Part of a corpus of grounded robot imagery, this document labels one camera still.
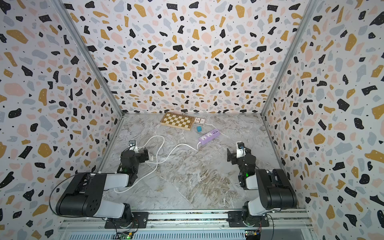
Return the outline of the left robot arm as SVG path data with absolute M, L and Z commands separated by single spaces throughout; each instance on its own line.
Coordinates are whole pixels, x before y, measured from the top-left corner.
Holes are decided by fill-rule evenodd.
M 64 218 L 106 219 L 105 229 L 144 229 L 148 212 L 132 212 L 128 203 L 103 199 L 105 191 L 132 187 L 138 180 L 139 165 L 149 160 L 148 150 L 129 147 L 120 155 L 116 173 L 77 173 L 56 205 L 53 214 Z

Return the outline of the purple power strip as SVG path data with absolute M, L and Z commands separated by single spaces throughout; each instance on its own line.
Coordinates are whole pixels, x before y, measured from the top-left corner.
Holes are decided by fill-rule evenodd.
M 207 134 L 203 135 L 202 137 L 199 138 L 199 142 L 201 145 L 205 145 L 215 138 L 219 137 L 221 135 L 221 132 L 218 129 L 214 129 Z

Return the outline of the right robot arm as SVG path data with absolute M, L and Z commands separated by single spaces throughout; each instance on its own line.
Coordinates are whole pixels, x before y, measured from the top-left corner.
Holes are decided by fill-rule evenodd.
M 245 202 L 241 211 L 229 211 L 228 222 L 231 228 L 268 227 L 267 214 L 273 211 L 294 209 L 298 200 L 284 170 L 260 169 L 257 158 L 250 149 L 238 144 L 235 153 L 227 150 L 227 161 L 239 167 L 238 180 L 244 190 L 258 191 L 259 196 Z

